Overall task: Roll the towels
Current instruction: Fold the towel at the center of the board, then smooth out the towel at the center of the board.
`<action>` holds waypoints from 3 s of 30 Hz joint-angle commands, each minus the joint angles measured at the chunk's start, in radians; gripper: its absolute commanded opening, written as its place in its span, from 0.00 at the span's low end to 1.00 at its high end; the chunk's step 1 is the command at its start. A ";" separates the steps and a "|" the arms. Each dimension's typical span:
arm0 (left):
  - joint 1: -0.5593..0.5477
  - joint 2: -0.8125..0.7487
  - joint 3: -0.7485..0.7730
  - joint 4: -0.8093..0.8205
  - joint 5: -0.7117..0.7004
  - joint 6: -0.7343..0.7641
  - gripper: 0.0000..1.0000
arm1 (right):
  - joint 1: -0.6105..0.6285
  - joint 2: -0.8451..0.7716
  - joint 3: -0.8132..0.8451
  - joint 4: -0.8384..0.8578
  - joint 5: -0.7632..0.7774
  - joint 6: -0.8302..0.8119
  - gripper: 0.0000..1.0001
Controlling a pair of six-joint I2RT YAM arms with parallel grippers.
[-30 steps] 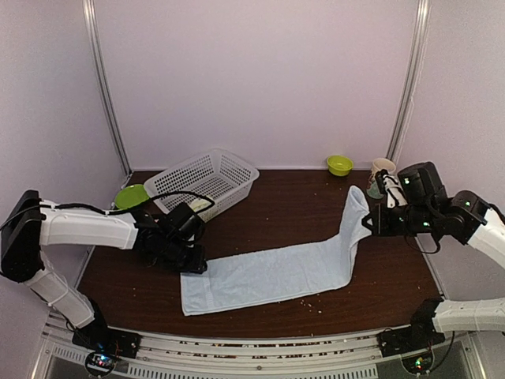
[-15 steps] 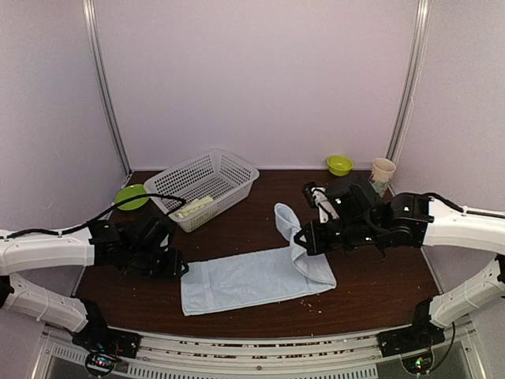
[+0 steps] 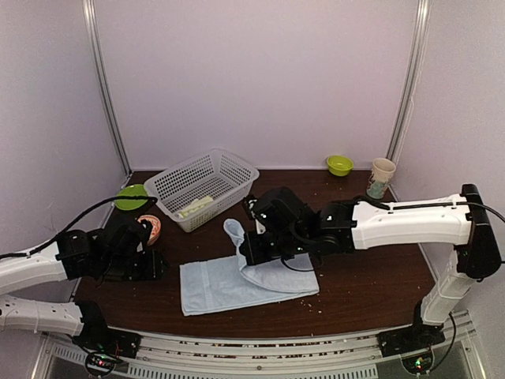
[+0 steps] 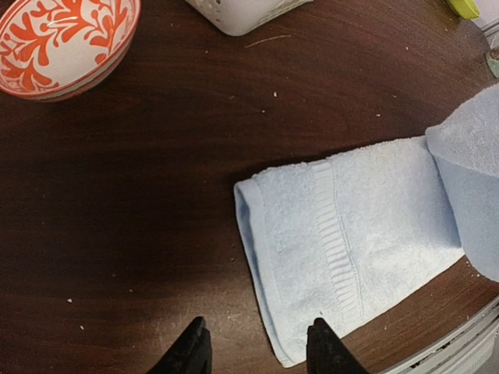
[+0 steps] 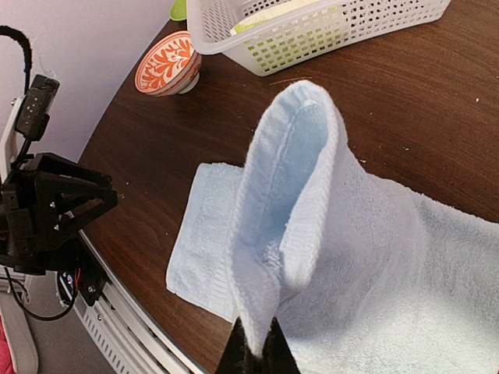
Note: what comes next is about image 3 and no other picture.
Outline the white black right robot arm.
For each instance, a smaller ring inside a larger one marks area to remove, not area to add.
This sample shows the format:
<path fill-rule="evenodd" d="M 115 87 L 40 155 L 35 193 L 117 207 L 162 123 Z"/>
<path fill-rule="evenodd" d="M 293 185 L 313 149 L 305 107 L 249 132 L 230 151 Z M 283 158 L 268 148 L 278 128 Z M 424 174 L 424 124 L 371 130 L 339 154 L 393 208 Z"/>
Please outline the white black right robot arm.
<path fill-rule="evenodd" d="M 414 309 L 412 325 L 381 332 L 384 356 L 418 350 L 445 340 L 443 324 L 470 287 L 502 266 L 498 243 L 473 184 L 460 193 L 430 201 L 381 203 L 367 197 L 332 201 L 312 210 L 291 189 L 274 188 L 259 198 L 246 197 L 244 209 L 256 230 L 245 235 L 239 252 L 247 265 L 298 254 L 316 257 L 352 253 L 377 246 L 448 243 L 453 246 L 447 268 Z"/>

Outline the green patterned white towel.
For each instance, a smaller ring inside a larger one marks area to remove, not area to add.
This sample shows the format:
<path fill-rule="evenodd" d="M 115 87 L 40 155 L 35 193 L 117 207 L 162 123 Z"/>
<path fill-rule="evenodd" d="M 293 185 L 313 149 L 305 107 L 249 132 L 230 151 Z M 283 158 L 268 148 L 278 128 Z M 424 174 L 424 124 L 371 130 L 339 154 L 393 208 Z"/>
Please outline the green patterned white towel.
<path fill-rule="evenodd" d="M 186 205 L 183 209 L 177 212 L 178 218 L 184 219 L 190 214 L 197 212 L 198 210 L 206 207 L 214 201 L 211 196 L 205 196 L 202 198 L 194 199 L 189 205 Z"/>

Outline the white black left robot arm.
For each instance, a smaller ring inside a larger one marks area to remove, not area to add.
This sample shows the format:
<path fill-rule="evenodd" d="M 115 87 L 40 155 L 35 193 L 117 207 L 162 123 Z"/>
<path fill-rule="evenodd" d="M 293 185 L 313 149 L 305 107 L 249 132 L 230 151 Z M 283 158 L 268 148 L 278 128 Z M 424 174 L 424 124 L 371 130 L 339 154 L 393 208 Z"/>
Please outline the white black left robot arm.
<path fill-rule="evenodd" d="M 132 338 L 108 326 L 93 301 L 43 302 L 15 294 L 45 283 L 77 280 L 137 282 L 160 280 L 168 264 L 151 249 L 147 232 L 70 231 L 32 251 L 1 259 L 1 330 L 65 334 L 82 347 L 105 351 Z"/>

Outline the light blue towel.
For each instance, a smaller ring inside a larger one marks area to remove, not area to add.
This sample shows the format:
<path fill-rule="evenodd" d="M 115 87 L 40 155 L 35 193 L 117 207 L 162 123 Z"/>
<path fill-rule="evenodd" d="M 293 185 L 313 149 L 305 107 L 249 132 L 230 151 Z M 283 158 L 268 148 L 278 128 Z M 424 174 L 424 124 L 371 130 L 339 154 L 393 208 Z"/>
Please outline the light blue towel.
<path fill-rule="evenodd" d="M 296 256 L 289 268 L 279 260 L 248 266 L 239 252 L 245 246 L 245 231 L 240 222 L 227 219 L 223 230 L 235 247 L 235 255 L 191 262 L 180 267 L 181 311 L 184 316 L 262 306 L 320 292 L 307 253 Z"/>

